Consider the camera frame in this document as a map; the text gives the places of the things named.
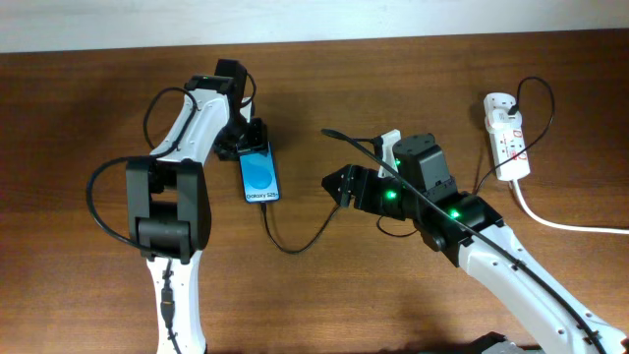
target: blue device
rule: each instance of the blue device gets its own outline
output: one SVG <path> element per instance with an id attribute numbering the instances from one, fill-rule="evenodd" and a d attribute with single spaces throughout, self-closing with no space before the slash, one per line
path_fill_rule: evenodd
<path id="1" fill-rule="evenodd" d="M 247 203 L 279 201 L 279 184 L 270 143 L 266 150 L 241 155 L 240 170 Z"/>

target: power strip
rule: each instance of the power strip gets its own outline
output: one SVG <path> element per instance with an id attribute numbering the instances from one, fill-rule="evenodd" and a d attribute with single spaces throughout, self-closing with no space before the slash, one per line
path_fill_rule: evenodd
<path id="1" fill-rule="evenodd" d="M 494 92 L 485 97 L 485 126 L 489 132 L 494 166 L 512 158 L 522 151 L 524 134 L 522 133 L 522 114 L 518 111 L 509 115 L 509 109 L 515 104 L 515 98 L 508 93 Z M 500 181 L 513 181 L 531 173 L 529 157 L 523 152 L 496 169 Z"/>

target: thin black wire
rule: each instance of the thin black wire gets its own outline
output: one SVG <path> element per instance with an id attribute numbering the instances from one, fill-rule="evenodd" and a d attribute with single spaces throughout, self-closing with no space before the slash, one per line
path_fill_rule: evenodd
<path id="1" fill-rule="evenodd" d="M 392 234 L 392 233 L 390 233 L 390 232 L 388 232 L 388 231 L 384 230 L 384 229 L 382 228 L 382 226 L 380 226 L 380 221 L 382 220 L 382 218 L 383 218 L 383 217 L 384 217 L 384 216 L 381 216 L 381 217 L 379 217 L 379 218 L 377 219 L 377 221 L 375 222 L 375 227 L 377 227 L 377 229 L 378 229 L 378 230 L 380 230 L 380 232 L 381 232 L 381 233 L 383 233 L 383 234 L 385 234 L 385 235 L 388 235 L 388 236 L 391 236 L 391 237 L 397 237 L 397 238 L 405 238 L 405 237 L 409 237 L 409 236 L 411 236 L 411 235 L 413 235 L 414 233 L 416 233 L 416 232 L 417 232 L 417 230 L 415 230 L 415 231 L 413 231 L 413 232 L 409 232 L 409 233 L 407 233 L 407 234 L 402 234 L 402 235 Z"/>
<path id="2" fill-rule="evenodd" d="M 528 144 L 527 146 L 524 147 L 524 149 L 518 153 L 516 153 L 515 156 L 509 158 L 506 161 L 503 161 L 502 163 L 498 163 L 497 165 L 495 165 L 493 168 L 491 168 L 491 170 L 485 175 L 485 177 L 483 177 L 483 179 L 481 180 L 481 182 L 479 183 L 479 185 L 476 187 L 476 189 L 474 189 L 474 193 L 475 195 L 477 195 L 479 193 L 479 191 L 481 190 L 481 188 L 483 187 L 483 185 L 485 184 L 485 180 L 498 168 L 500 168 L 500 166 L 504 165 L 505 163 L 516 159 L 519 155 L 521 155 L 522 153 L 524 153 L 525 151 L 527 151 L 529 148 L 532 148 L 535 144 L 538 143 L 538 141 L 540 141 L 543 136 L 546 135 L 546 133 L 548 132 L 548 128 L 550 128 L 550 124 L 552 123 L 553 119 L 554 119 L 554 94 L 552 93 L 552 88 L 550 87 L 550 85 L 542 78 L 538 78 L 538 77 L 527 77 L 522 79 L 522 81 L 520 81 L 520 84 L 518 84 L 518 93 L 515 99 L 515 109 L 516 112 L 519 111 L 520 109 L 520 90 L 522 88 L 522 84 L 528 80 L 535 80 L 538 81 L 540 83 L 542 83 L 542 85 L 544 85 L 547 89 L 548 89 L 548 94 L 550 95 L 550 118 L 548 119 L 548 123 L 546 124 L 546 127 L 543 128 L 542 133 L 538 136 L 537 139 L 535 139 L 532 143 Z"/>
<path id="3" fill-rule="evenodd" d="M 256 85 L 256 81 L 254 80 L 254 77 L 253 77 L 251 74 L 249 74 L 249 72 L 247 72 L 247 77 L 249 77 L 249 80 L 251 80 L 251 82 L 252 82 L 252 87 L 254 87 L 254 91 L 252 92 L 251 97 L 249 97 L 249 99 L 248 99 L 248 100 L 244 101 L 244 102 L 241 104 L 241 108 L 242 108 L 242 107 L 247 107 L 247 105 L 248 105 L 249 103 L 253 102 L 253 101 L 254 101 L 254 98 L 256 97 L 256 93 L 257 93 L 257 85 Z"/>
<path id="4" fill-rule="evenodd" d="M 464 224 L 463 222 L 455 218 L 452 218 L 445 210 L 441 209 L 438 205 L 436 205 L 430 199 L 424 196 L 420 191 L 418 191 L 415 188 L 415 186 L 413 186 L 410 182 L 408 182 L 404 177 L 402 177 L 402 175 L 400 175 L 397 171 L 395 171 L 391 166 L 389 166 L 386 162 L 382 161 L 382 159 L 375 156 L 371 151 L 361 146 L 358 142 L 355 142 L 352 138 L 344 135 L 343 133 L 340 133 L 331 129 L 322 129 L 321 132 L 330 138 L 345 141 L 351 144 L 354 148 L 357 148 L 360 152 L 364 153 L 373 161 L 377 162 L 377 164 L 379 164 L 384 169 L 389 171 L 389 173 L 391 173 L 393 177 L 397 178 L 397 180 L 400 181 L 400 183 L 402 183 L 404 187 L 406 187 L 409 191 L 411 191 L 415 196 L 417 196 L 420 200 L 426 203 L 426 205 L 431 207 L 434 211 L 446 217 L 451 222 L 461 227 L 462 229 L 468 231 L 472 235 L 478 237 L 483 242 L 488 244 L 490 247 L 495 249 L 500 255 L 502 255 L 502 257 L 507 259 L 507 261 L 513 263 L 514 266 L 524 271 L 527 275 L 529 275 L 534 280 L 535 283 L 537 283 L 543 290 L 545 290 L 548 293 L 548 295 L 550 295 L 555 301 L 557 301 L 559 305 L 561 305 L 570 314 L 570 316 L 577 322 L 578 325 L 581 326 L 581 328 L 588 335 L 588 338 L 590 338 L 590 340 L 595 345 L 599 353 L 606 354 L 604 348 L 600 344 L 599 338 L 597 337 L 596 334 L 592 332 L 592 329 L 588 326 L 588 324 L 586 324 L 585 321 L 583 321 L 581 316 L 579 316 L 579 314 L 572 308 L 572 306 L 570 306 L 570 304 L 568 304 L 568 302 L 564 300 L 561 297 L 561 295 L 559 295 L 550 285 L 548 285 L 545 281 L 543 281 L 543 279 L 541 279 L 534 271 L 530 270 L 526 266 L 526 264 L 524 264 L 522 261 L 518 260 L 517 258 L 511 256 L 511 254 L 509 254 L 506 250 L 504 250 L 503 248 L 495 244 L 493 241 L 489 240 L 482 233 L 474 230 L 473 228 Z"/>
<path id="5" fill-rule="evenodd" d="M 134 247 L 140 251 L 144 251 L 144 252 L 150 252 L 156 256 L 159 257 L 165 257 L 168 259 L 171 258 L 178 258 L 179 255 L 174 255 L 174 254 L 169 254 L 169 253 L 164 253 L 164 252 L 159 252 L 159 251 L 155 251 L 150 247 L 147 246 L 143 246 L 139 243 L 134 242 L 133 240 L 130 240 L 127 237 L 124 237 L 123 235 L 117 233 L 116 231 L 114 231 L 111 227 L 109 227 L 105 221 L 100 217 L 100 215 L 98 215 L 98 212 L 96 211 L 96 206 L 94 205 L 94 200 L 93 200 L 93 188 L 94 188 L 94 182 L 96 182 L 96 178 L 98 178 L 98 176 L 107 168 L 118 164 L 118 163 L 123 163 L 123 162 L 131 162 L 131 161 L 153 161 L 157 158 L 160 157 L 164 157 L 166 155 L 168 155 L 169 153 L 171 153 L 172 151 L 174 151 L 177 146 L 179 145 L 179 142 L 181 142 L 181 140 L 184 137 L 184 133 L 186 132 L 186 129 L 188 129 L 188 126 L 190 125 L 190 122 L 192 121 L 193 117 L 195 117 L 195 113 L 197 113 L 197 100 L 192 96 L 191 93 L 189 93 L 186 89 L 183 88 L 165 88 L 162 91 L 160 91 L 157 96 L 153 99 L 153 101 L 150 103 L 150 106 L 148 107 L 147 110 L 147 114 L 150 113 L 150 111 L 152 110 L 153 106 L 155 105 L 155 103 L 157 102 L 157 100 L 159 99 L 159 97 L 161 97 L 162 94 L 164 94 L 165 92 L 168 91 L 179 91 L 182 92 L 183 94 L 185 94 L 193 103 L 192 106 L 192 110 L 190 111 L 190 115 L 188 116 L 188 119 L 186 120 L 186 122 L 184 123 L 184 126 L 181 130 L 181 132 L 179 133 L 179 136 L 177 137 L 177 139 L 175 139 L 175 141 L 173 142 L 173 144 L 165 151 L 163 152 L 159 152 L 156 154 L 152 154 L 152 155 L 148 155 L 148 156 L 125 156 L 125 157 L 118 157 L 118 158 L 114 158 L 110 161 L 107 161 L 105 163 L 103 163 L 102 165 L 100 165 L 98 168 L 96 168 L 96 170 L 94 170 L 94 172 L 91 174 L 91 177 L 89 178 L 89 181 L 87 181 L 87 187 L 86 187 L 86 202 L 87 202 L 87 210 L 89 211 L 89 213 L 91 214 L 91 216 L 94 218 L 94 221 L 96 221 L 96 224 L 98 224 L 98 226 L 100 226 L 109 236 L 113 237 L 114 239 L 128 245 L 131 247 Z"/>
<path id="6" fill-rule="evenodd" d="M 275 239 L 273 238 L 273 235 L 271 234 L 271 231 L 268 229 L 268 221 L 266 220 L 266 203 L 261 203 L 259 207 L 260 207 L 260 210 L 262 211 L 262 217 L 264 218 L 264 228 L 266 229 L 266 234 L 268 235 L 268 238 L 273 242 L 273 244 L 275 245 L 275 247 L 277 247 L 278 250 L 288 255 L 299 255 L 307 251 L 310 247 L 312 247 L 315 244 L 315 242 L 318 241 L 319 237 L 321 237 L 321 235 L 323 234 L 323 231 L 327 227 L 327 224 L 332 220 L 332 217 L 334 217 L 336 212 L 340 209 L 340 205 L 336 205 L 334 207 L 334 209 L 332 210 L 330 215 L 327 217 L 325 222 L 323 222 L 323 225 L 321 225 L 321 228 L 318 230 L 318 232 L 313 237 L 311 242 L 309 242 L 306 246 L 304 246 L 303 248 L 299 250 L 287 250 L 283 248 L 282 246 L 280 246 L 280 244 L 278 244 L 277 241 L 275 241 Z"/>
<path id="7" fill-rule="evenodd" d="M 173 260 L 172 259 L 168 259 L 168 265 L 166 265 L 166 271 L 164 272 L 164 286 L 163 289 L 168 289 L 170 287 L 170 276 L 172 275 L 171 271 L 170 271 L 170 266 L 172 266 L 173 264 Z M 179 344 L 177 344 L 177 334 L 175 334 L 175 332 L 173 331 L 173 327 L 171 326 L 166 326 L 166 329 L 168 330 L 168 339 L 170 339 L 170 341 L 172 341 L 173 343 L 173 347 L 175 348 L 175 352 L 177 354 L 181 354 L 181 350 L 179 349 Z"/>

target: smartphone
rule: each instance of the smartphone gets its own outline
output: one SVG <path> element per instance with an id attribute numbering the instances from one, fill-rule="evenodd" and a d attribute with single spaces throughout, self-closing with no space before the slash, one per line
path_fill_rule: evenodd
<path id="1" fill-rule="evenodd" d="M 247 203 L 279 201 L 279 184 L 271 143 L 266 150 L 240 156 L 240 170 Z"/>

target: white panel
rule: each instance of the white panel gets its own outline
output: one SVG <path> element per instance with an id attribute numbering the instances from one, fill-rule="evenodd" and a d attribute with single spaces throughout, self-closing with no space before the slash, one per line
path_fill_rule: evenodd
<path id="1" fill-rule="evenodd" d="M 0 52 L 625 27 L 626 0 L 0 0 Z"/>

